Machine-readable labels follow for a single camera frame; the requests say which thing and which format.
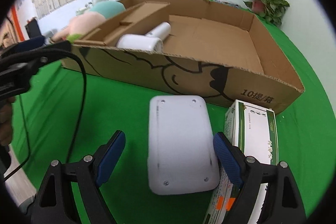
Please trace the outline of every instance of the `plant pot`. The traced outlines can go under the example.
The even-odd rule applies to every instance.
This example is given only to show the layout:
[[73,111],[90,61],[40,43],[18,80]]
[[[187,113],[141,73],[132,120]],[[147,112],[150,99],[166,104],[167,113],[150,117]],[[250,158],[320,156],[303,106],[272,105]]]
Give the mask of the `plant pot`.
[[265,4],[262,3],[261,0],[253,0],[252,12],[254,12],[255,14],[265,12]]

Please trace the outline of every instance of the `green plush toy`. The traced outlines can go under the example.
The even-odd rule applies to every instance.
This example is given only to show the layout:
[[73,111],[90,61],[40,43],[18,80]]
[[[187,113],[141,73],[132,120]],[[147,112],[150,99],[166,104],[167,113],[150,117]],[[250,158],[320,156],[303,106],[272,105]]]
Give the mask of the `green plush toy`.
[[98,12],[106,19],[109,19],[125,10],[126,9],[122,3],[113,0],[107,0],[98,2],[89,11]]

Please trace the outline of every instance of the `plush toy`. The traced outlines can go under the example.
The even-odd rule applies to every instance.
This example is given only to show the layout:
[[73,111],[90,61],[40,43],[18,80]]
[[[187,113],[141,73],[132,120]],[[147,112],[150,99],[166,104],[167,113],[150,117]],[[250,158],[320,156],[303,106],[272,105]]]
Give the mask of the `plush toy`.
[[96,3],[89,11],[98,12],[101,15],[103,15],[106,19],[109,19],[125,10],[126,9],[122,3],[108,0]]
[[124,5],[117,1],[98,2],[84,14],[73,17],[69,21],[68,26],[56,33],[51,39],[55,42],[67,39],[72,43],[107,19],[114,17],[124,10]]

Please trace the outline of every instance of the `black line drawing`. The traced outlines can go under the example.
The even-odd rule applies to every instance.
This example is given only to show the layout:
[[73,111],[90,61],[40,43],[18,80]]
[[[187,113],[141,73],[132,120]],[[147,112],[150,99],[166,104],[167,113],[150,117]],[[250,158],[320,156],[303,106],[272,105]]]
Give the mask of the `black line drawing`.
[[[87,63],[93,68],[93,70],[95,72],[97,72],[97,70],[92,66],[92,64],[90,64],[87,60],[87,55],[89,52],[90,48],[88,47],[82,47],[79,51],[82,54],[82,56],[84,57],[85,61],[87,61]],[[104,53],[108,54],[111,58],[123,62],[123,63],[127,63],[131,66],[133,66],[133,64],[126,62],[124,60],[120,60],[119,58],[116,58],[115,56],[113,56],[110,52],[108,52],[105,49],[101,49]],[[167,72],[168,68],[171,67],[176,67],[184,72],[187,73],[191,73],[191,74],[202,74],[203,73],[203,68],[205,67],[213,67],[213,69],[210,72],[210,76],[213,78],[212,81],[210,81],[209,86],[218,92],[218,94],[215,95],[208,95],[208,96],[202,96],[203,98],[214,98],[214,97],[224,97],[226,98],[226,100],[229,100],[231,102],[233,102],[234,100],[231,99],[230,97],[228,97],[225,93],[224,93],[224,89],[225,89],[225,85],[226,85],[226,81],[227,81],[227,75],[229,72],[230,67],[225,67],[222,65],[217,65],[217,64],[211,64],[211,63],[203,63],[202,61],[198,61],[198,69],[197,70],[189,70],[187,68],[182,67],[181,65],[177,64],[176,62],[174,62],[169,56],[164,56],[166,58],[166,60],[168,61],[168,64],[165,65],[153,65],[149,60],[138,57],[136,54],[132,53],[132,52],[128,52],[126,50],[123,51],[124,53],[131,55],[132,57],[135,58],[136,61],[143,61],[146,62],[147,64],[150,65],[151,69],[160,69],[161,70],[161,76],[162,79],[164,81],[164,83],[167,85],[167,87],[169,87],[170,90],[172,90],[173,92],[180,94],[180,95],[185,95],[183,92],[178,90],[179,87],[179,83],[176,79],[176,75],[175,74],[171,74],[169,72]],[[176,85],[176,87],[173,87],[170,83],[169,80]]]

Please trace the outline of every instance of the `orange label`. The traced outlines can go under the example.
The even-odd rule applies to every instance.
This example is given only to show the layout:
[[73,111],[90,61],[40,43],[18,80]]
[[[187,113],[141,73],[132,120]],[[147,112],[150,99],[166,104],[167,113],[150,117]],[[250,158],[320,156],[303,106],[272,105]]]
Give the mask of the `orange label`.
[[229,201],[226,204],[226,210],[229,211],[232,207],[233,202],[236,200],[236,198],[229,198]]
[[220,210],[223,206],[224,197],[220,196],[217,202],[216,210]]

